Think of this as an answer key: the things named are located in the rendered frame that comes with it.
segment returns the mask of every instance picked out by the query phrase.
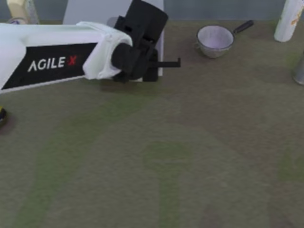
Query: brown table surface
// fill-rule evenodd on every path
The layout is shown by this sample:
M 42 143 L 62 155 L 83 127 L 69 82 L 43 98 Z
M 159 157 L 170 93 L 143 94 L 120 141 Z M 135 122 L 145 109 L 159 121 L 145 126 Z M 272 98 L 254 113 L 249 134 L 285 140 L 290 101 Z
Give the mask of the brown table surface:
M 301 22 L 257 21 L 219 59 L 171 21 L 157 83 L 85 79 L 0 96 L 1 228 L 303 228 Z M 230 29 L 241 21 L 217 21 Z

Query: strainer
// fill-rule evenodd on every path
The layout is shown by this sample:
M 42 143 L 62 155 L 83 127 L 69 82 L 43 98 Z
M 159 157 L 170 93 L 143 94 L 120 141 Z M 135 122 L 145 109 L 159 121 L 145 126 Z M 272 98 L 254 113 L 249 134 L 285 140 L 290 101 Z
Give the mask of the strainer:
M 245 22 L 232 32 L 224 26 L 206 25 L 197 32 L 197 43 L 201 51 L 210 58 L 224 55 L 232 46 L 235 35 L 254 25 L 252 20 Z

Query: wall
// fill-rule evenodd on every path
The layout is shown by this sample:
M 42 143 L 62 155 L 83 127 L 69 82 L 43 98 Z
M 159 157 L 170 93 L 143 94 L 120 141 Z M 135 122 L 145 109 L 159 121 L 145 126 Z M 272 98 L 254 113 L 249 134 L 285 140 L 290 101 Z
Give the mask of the wall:
M 285 0 L 165 0 L 171 19 L 278 19 Z M 62 20 L 67 0 L 35 0 L 43 20 Z M 0 19 L 9 19 L 6 0 L 0 0 Z

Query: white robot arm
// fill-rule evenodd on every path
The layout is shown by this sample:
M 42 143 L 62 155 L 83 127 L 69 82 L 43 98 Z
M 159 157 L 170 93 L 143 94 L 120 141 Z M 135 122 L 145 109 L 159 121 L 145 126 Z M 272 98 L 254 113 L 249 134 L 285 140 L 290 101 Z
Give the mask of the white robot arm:
M 0 23 L 0 93 L 85 77 L 115 81 L 157 81 L 155 45 L 167 14 L 133 0 L 114 28 L 94 22 L 76 25 Z

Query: red x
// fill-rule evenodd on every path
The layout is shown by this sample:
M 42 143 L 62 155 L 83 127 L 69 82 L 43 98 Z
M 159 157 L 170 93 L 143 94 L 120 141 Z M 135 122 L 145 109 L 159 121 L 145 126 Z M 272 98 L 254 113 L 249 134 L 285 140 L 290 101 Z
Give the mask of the red x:
M 77 56 L 70 56 L 70 60 L 67 63 L 69 66 L 75 65 L 75 60 L 76 60 Z

